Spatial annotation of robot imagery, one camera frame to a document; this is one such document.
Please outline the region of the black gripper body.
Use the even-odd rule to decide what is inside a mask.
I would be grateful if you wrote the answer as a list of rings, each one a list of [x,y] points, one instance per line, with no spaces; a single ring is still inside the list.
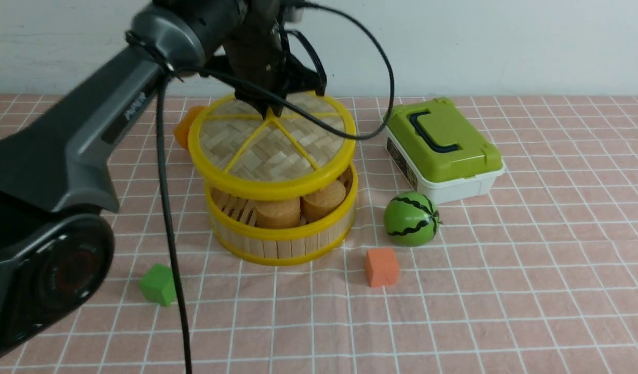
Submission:
[[[210,49],[212,36],[225,52],[207,58],[202,76],[216,78],[234,90],[256,92],[260,98],[257,104],[300,92],[312,91],[323,97],[328,78],[312,45],[297,33],[314,70],[290,50],[289,31],[284,29],[290,9],[286,1],[202,2],[202,45]]]

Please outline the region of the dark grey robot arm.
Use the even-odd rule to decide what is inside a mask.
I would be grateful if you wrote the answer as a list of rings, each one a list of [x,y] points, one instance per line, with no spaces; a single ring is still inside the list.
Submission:
[[[112,267],[107,166],[171,76],[208,68],[259,113],[325,76],[280,44],[297,1],[152,1],[127,46],[30,125],[0,139],[0,359],[80,308]]]

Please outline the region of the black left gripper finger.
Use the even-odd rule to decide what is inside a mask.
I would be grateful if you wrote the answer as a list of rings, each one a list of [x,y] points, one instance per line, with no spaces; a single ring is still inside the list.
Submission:
[[[285,99],[267,99],[267,107],[270,109],[272,114],[276,117],[280,117],[283,114],[285,109]]]

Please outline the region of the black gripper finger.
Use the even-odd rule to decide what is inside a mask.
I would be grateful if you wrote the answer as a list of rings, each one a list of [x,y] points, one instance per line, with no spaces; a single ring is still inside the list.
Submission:
[[[259,95],[256,92],[245,89],[234,90],[234,97],[248,104],[257,104],[257,102],[259,102],[260,100]]]

